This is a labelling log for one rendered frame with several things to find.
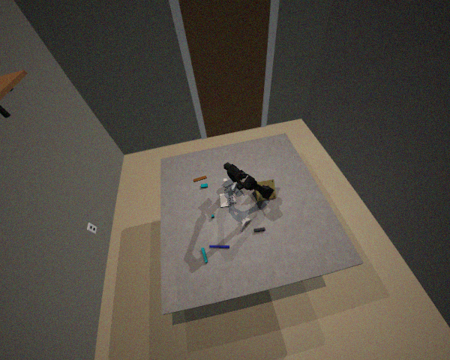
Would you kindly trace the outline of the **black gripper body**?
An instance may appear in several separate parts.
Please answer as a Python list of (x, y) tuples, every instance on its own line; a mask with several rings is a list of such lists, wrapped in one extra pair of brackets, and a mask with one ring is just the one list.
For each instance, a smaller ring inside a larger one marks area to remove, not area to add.
[[(237, 179), (235, 179), (235, 177), (234, 176), (232, 176), (232, 175), (228, 175), (229, 177), (232, 177), (232, 180), (234, 181), (234, 182), (238, 182), (238, 180)], [(238, 182), (239, 183), (239, 182)], [(237, 184), (236, 185), (236, 187), (239, 189), (239, 190), (241, 190), (243, 187), (241, 186), (241, 185), (239, 185), (239, 184)]]

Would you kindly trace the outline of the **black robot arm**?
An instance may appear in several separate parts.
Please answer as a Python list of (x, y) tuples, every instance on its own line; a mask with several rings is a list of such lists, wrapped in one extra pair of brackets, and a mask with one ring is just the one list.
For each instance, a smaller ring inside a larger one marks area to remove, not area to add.
[[(238, 180), (239, 185), (241, 185), (244, 189), (250, 190), (250, 191), (252, 191), (254, 189), (256, 191), (259, 191), (259, 193), (262, 194), (263, 198), (269, 199), (269, 197), (274, 192), (274, 189), (270, 188), (269, 186), (265, 186), (265, 185), (261, 186), (261, 185), (257, 184), (257, 181), (254, 180), (255, 178), (246, 174), (242, 169), (239, 170), (239, 168), (236, 168), (236, 167), (237, 166), (235, 166), (233, 164), (225, 163), (223, 168), (225, 170), (227, 170), (226, 172), (229, 176), (234, 176), (235, 179)], [(241, 180), (245, 179), (243, 184), (241, 183), (240, 179)]]

